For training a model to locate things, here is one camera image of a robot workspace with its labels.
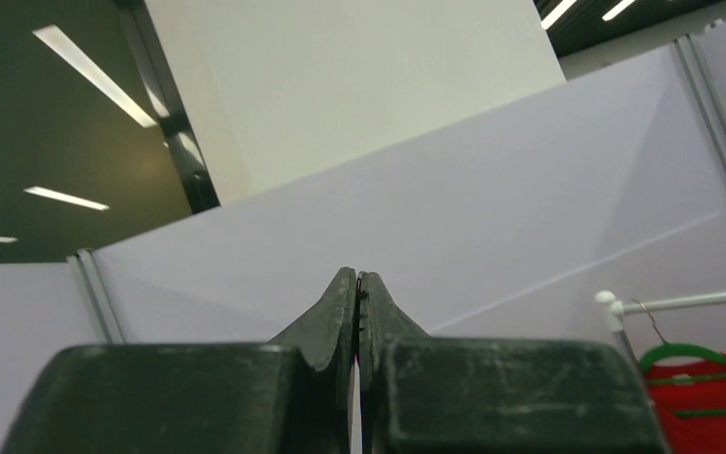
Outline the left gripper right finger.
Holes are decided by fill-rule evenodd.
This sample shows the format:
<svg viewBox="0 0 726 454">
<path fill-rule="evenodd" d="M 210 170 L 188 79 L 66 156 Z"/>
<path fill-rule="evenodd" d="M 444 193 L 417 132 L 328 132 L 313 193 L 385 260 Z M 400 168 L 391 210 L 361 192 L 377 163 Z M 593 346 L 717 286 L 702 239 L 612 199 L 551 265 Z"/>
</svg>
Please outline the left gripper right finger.
<svg viewBox="0 0 726 454">
<path fill-rule="evenodd" d="M 357 278 L 366 453 L 666 453 L 636 372 L 580 340 L 438 338 Z"/>
</svg>

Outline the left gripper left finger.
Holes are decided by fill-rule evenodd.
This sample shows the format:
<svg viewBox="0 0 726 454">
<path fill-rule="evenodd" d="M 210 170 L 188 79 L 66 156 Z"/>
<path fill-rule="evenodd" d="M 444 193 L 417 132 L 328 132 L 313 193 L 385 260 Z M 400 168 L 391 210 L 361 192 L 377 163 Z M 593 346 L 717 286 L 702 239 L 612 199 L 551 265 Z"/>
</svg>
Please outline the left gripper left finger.
<svg viewBox="0 0 726 454">
<path fill-rule="evenodd" d="M 357 279 L 266 342 L 78 345 L 44 366 L 4 453 L 347 453 Z"/>
</svg>

